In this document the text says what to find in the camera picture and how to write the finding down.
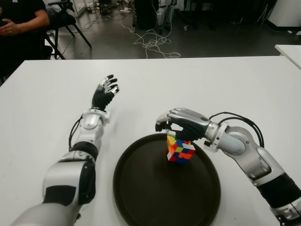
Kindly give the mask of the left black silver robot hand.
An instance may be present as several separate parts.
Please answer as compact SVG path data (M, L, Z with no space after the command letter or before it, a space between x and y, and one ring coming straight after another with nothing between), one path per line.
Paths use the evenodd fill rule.
M106 76L97 86L93 98L92 108L97 108L105 112L107 105L118 94L118 79L113 74Z

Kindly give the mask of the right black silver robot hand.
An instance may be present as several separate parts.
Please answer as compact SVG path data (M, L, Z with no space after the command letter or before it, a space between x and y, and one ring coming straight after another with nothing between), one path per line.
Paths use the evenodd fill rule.
M205 137L211 121L205 116L186 108L174 108L161 114L155 123L155 131L165 131L167 135L185 141Z

